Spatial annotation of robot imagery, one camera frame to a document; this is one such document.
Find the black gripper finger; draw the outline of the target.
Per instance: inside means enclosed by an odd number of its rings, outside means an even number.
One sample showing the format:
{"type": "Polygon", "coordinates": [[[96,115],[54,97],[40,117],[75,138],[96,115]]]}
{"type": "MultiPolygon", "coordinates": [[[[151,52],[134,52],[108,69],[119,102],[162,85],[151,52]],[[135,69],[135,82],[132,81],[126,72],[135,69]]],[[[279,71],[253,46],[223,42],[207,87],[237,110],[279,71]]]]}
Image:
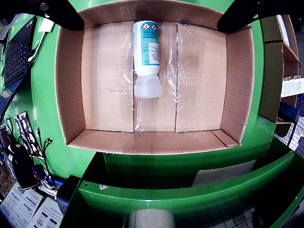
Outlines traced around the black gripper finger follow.
{"type": "Polygon", "coordinates": [[[85,22],[67,0],[2,0],[0,24],[8,25],[17,14],[26,13],[47,18],[61,27],[81,31],[85,22]]]}
{"type": "Polygon", "coordinates": [[[235,0],[217,22],[222,33],[232,33],[246,25],[271,16],[289,15],[296,28],[304,24],[302,0],[235,0]]]}

